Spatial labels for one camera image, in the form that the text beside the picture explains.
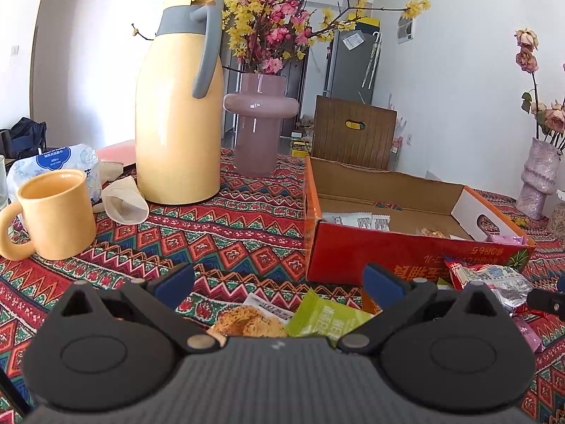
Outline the red silver snack bag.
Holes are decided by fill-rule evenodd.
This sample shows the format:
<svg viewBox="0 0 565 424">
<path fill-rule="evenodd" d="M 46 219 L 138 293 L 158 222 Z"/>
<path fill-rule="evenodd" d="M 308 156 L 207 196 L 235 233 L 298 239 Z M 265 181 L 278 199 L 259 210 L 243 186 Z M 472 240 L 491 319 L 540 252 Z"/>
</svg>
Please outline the red silver snack bag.
<svg viewBox="0 0 565 424">
<path fill-rule="evenodd" d="M 481 282 L 487 285 L 508 313 L 526 310 L 527 296 L 534 286 L 510 266 L 468 264 L 453 258 L 445 258 L 444 263 L 457 290 L 463 290 L 470 282 Z"/>
</svg>

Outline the green snack packet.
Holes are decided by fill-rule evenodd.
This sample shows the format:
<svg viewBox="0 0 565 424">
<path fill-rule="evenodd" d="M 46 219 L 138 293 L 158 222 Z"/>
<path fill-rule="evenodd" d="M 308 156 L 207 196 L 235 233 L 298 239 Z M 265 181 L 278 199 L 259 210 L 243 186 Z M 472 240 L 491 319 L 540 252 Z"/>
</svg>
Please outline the green snack packet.
<svg viewBox="0 0 565 424">
<path fill-rule="evenodd" d="M 309 290 L 284 329 L 290 337 L 324 336 L 337 342 L 372 317 L 370 313 L 324 299 Z"/>
</svg>

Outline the white oat crisp snack packet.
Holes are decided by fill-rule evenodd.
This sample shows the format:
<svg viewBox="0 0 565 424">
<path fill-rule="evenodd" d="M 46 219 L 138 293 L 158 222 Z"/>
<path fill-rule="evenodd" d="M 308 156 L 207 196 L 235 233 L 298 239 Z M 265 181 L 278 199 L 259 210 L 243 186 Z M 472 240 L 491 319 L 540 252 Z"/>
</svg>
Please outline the white oat crisp snack packet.
<svg viewBox="0 0 565 424">
<path fill-rule="evenodd" d="M 243 304 L 222 309 L 207 334 L 221 346 L 230 337 L 284 338 L 285 327 L 293 316 L 293 312 L 250 294 Z"/>
</svg>

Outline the glass jar with white lid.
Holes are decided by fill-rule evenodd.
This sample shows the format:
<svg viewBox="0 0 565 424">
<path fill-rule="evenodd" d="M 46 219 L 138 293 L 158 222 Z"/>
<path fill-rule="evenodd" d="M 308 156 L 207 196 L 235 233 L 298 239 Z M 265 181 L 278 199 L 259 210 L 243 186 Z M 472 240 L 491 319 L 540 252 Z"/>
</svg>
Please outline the glass jar with white lid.
<svg viewBox="0 0 565 424">
<path fill-rule="evenodd" d="M 558 239 L 561 244 L 565 242 L 565 202 L 559 200 L 555 205 L 549 219 L 548 230 Z"/>
</svg>

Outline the red orange cardboard box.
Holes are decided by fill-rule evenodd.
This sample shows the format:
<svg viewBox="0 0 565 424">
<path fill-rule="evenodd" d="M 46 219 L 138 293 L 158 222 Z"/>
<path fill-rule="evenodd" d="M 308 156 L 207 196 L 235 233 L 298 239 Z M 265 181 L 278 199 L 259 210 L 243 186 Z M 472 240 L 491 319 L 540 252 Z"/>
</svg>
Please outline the red orange cardboard box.
<svg viewBox="0 0 565 424">
<path fill-rule="evenodd" d="M 508 216 L 464 185 L 305 161 L 309 281 L 358 285 L 376 263 L 401 278 L 448 275 L 445 258 L 524 269 L 535 249 Z"/>
</svg>

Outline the cream paper cone cup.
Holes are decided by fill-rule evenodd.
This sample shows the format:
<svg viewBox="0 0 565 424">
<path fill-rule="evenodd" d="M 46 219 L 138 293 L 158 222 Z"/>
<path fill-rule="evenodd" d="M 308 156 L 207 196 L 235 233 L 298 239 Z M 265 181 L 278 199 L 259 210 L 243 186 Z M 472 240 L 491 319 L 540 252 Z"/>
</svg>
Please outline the cream paper cone cup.
<svg viewBox="0 0 565 424">
<path fill-rule="evenodd" d="M 148 218 L 148 203 L 132 176 L 116 180 L 104 188 L 101 202 L 106 214 L 115 223 L 139 225 Z"/>
</svg>

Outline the textured pink ceramic vase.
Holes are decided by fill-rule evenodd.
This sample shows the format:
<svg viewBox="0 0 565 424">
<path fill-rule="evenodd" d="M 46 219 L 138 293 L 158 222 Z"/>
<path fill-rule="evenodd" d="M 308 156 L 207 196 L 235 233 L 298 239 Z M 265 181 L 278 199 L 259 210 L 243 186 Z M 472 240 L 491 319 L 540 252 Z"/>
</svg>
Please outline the textured pink ceramic vase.
<svg viewBox="0 0 565 424">
<path fill-rule="evenodd" d="M 541 219 L 548 196 L 557 191 L 561 152 L 550 143 L 531 139 L 528 158 L 521 173 L 522 189 L 516 208 L 534 220 Z"/>
</svg>

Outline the yellow ceramic mug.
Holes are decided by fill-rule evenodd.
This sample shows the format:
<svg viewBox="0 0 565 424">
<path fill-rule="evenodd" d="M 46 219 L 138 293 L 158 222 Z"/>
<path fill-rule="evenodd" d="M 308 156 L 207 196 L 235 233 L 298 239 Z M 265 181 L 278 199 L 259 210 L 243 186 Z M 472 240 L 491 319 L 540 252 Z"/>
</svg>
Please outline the yellow ceramic mug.
<svg viewBox="0 0 565 424">
<path fill-rule="evenodd" d="M 23 216 L 29 240 L 12 242 L 8 228 Z M 46 260 L 71 258 L 87 249 L 97 233 L 82 170 L 55 170 L 31 178 L 16 200 L 1 210 L 1 256 L 22 260 L 38 254 Z"/>
</svg>

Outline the blue white tissue pack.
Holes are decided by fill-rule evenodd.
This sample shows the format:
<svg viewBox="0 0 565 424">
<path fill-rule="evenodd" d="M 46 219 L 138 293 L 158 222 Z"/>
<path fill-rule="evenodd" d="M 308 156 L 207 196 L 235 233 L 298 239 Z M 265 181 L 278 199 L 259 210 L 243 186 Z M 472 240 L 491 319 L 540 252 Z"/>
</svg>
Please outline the blue white tissue pack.
<svg viewBox="0 0 565 424">
<path fill-rule="evenodd" d="M 85 143 L 60 147 L 16 161 L 8 170 L 8 199 L 16 200 L 18 189 L 32 177 L 54 170 L 82 170 L 93 203 L 101 199 L 100 159 L 94 148 Z"/>
</svg>

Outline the brown wooden chair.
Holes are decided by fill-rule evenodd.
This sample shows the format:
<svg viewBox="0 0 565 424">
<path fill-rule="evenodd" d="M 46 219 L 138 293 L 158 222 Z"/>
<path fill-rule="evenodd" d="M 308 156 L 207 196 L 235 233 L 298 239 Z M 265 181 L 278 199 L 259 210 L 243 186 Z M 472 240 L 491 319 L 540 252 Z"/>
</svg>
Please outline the brown wooden chair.
<svg viewBox="0 0 565 424">
<path fill-rule="evenodd" d="M 374 170 L 387 170 L 397 112 L 318 96 L 311 155 Z"/>
</svg>

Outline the yellow thermos jug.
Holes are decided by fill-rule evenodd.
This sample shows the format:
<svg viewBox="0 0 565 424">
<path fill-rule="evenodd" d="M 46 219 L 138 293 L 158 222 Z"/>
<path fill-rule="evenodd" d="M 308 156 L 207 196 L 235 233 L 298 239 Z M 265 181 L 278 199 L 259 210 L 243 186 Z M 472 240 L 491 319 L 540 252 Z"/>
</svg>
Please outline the yellow thermos jug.
<svg viewBox="0 0 565 424">
<path fill-rule="evenodd" d="M 137 81 L 137 185 L 146 200 L 194 204 L 220 189 L 223 0 L 171 0 Z"/>
</svg>

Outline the grey refrigerator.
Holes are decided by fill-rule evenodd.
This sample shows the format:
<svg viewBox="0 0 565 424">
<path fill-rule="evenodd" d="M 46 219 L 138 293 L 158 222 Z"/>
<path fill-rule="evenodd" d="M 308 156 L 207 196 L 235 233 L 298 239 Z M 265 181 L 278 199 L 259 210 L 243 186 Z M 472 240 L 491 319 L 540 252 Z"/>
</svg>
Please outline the grey refrigerator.
<svg viewBox="0 0 565 424">
<path fill-rule="evenodd" d="M 328 48 L 324 95 L 371 105 L 382 48 L 380 28 L 359 23 L 354 30 L 334 34 Z"/>
</svg>

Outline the yellow box on fridge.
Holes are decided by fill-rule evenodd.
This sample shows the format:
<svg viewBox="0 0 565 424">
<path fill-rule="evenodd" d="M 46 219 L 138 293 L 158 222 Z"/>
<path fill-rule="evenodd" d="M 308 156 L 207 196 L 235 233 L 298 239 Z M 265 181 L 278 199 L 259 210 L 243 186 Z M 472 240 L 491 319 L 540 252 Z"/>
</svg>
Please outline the yellow box on fridge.
<svg viewBox="0 0 565 424">
<path fill-rule="evenodd" d="M 363 17 L 355 22 L 354 29 L 367 34 L 378 32 L 380 30 L 380 20 L 372 17 Z"/>
</svg>

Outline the pink yellow blossom branches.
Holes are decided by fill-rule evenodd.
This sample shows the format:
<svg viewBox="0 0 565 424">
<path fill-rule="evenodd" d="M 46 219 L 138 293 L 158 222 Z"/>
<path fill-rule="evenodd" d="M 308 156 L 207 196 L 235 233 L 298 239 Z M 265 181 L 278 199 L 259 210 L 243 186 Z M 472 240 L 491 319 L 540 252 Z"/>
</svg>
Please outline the pink yellow blossom branches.
<svg viewBox="0 0 565 424">
<path fill-rule="evenodd" d="M 355 29 L 370 11 L 367 0 L 346 0 L 340 12 L 323 9 L 310 23 L 311 0 L 171 0 L 140 67 L 142 80 L 187 84 L 202 98 L 220 85 L 223 39 L 244 74 L 276 75 L 317 41 Z"/>
</svg>

